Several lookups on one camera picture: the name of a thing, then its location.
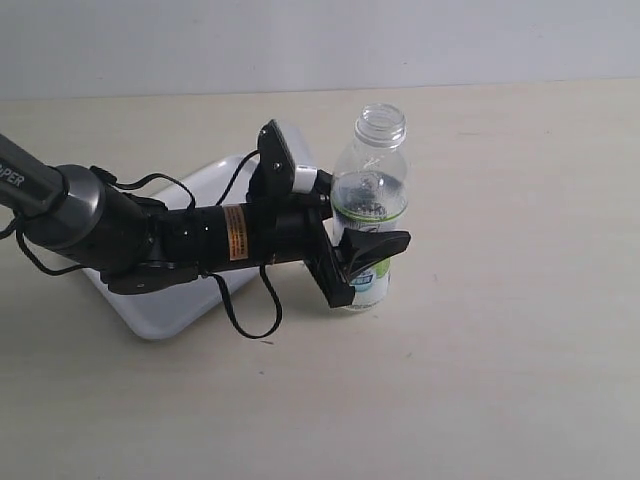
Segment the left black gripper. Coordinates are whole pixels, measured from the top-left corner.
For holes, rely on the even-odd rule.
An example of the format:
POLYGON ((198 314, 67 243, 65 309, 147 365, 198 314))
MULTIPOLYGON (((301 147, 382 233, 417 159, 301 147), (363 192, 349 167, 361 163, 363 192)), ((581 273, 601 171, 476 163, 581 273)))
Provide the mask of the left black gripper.
POLYGON ((312 197, 318 205, 254 202, 198 208, 190 217, 189 253, 203 273, 302 261, 328 305, 346 307, 355 297, 349 281, 406 251, 411 234, 345 229, 335 253, 324 226, 331 217, 332 184, 331 173, 316 171, 312 197))

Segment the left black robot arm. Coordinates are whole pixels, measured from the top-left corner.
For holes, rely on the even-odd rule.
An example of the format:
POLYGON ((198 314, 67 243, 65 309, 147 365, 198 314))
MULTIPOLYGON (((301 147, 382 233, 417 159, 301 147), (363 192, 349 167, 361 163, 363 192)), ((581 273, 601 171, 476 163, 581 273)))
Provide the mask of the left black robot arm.
POLYGON ((333 243, 324 227, 332 177, 297 164, 277 123, 262 127, 252 157, 242 203, 170 209, 104 169, 50 166, 3 139, 1 202, 14 214, 7 233, 23 251, 38 245, 96 271, 119 295, 301 261, 334 308, 353 302, 361 272, 407 249, 406 231, 348 229, 333 243))

